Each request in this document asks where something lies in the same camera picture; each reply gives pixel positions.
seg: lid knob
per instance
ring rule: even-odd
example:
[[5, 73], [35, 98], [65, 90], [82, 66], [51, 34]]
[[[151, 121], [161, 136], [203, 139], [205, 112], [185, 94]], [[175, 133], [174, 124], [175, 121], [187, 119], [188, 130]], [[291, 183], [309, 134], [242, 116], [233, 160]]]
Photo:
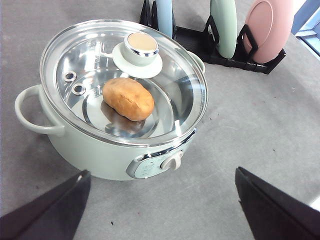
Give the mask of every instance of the lid knob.
[[156, 40], [149, 34], [135, 32], [124, 38], [121, 53], [133, 65], [146, 66], [151, 64], [159, 52]]
[[158, 75], [163, 65], [157, 41], [144, 32], [127, 35], [112, 50], [112, 58], [121, 71], [141, 79]]

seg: glass lid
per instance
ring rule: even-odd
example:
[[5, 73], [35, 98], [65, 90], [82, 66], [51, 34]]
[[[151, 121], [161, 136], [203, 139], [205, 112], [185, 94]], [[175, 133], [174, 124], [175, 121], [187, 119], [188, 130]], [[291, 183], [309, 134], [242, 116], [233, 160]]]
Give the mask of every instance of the glass lid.
[[[139, 78], [115, 64], [113, 49], [132, 33], [155, 39], [162, 60], [157, 75]], [[129, 21], [92, 20], [65, 29], [44, 50], [40, 77], [50, 104], [68, 123], [118, 145], [158, 146], [182, 138], [207, 106], [204, 75], [188, 52], [161, 32]], [[129, 120], [104, 102], [104, 85], [115, 78], [133, 79], [151, 94], [154, 108], [146, 119]]]

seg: gray countertop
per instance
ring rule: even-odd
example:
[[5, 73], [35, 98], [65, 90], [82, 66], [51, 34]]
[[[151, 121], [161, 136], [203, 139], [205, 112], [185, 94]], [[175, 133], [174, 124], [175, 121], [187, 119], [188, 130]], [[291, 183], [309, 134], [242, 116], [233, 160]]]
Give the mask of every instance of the gray countertop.
[[[202, 31], [209, 2], [174, 0], [176, 24]], [[1, 1], [1, 215], [79, 172], [14, 112], [17, 95], [40, 83], [46, 44], [87, 20], [137, 22], [142, 3]], [[251, 3], [236, 1], [238, 30]], [[306, 204], [320, 195], [320, 62], [292, 35], [285, 50], [270, 75], [206, 63], [208, 108], [180, 169], [147, 180], [93, 177], [74, 239], [253, 239], [238, 203], [238, 166]], [[23, 112], [42, 123], [35, 97]]]

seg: light blue plate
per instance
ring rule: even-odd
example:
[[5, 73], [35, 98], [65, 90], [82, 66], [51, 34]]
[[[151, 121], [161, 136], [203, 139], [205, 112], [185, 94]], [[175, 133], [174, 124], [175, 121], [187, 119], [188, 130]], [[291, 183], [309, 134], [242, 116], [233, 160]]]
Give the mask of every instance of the light blue plate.
[[159, 31], [172, 38], [172, 0], [155, 0]]

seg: mint green plate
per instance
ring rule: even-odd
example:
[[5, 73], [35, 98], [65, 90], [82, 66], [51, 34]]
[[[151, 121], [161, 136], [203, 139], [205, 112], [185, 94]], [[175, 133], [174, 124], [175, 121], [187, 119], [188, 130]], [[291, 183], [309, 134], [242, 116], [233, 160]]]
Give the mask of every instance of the mint green plate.
[[220, 36], [217, 50], [222, 57], [230, 59], [235, 54], [237, 44], [235, 0], [211, 0], [210, 14]]

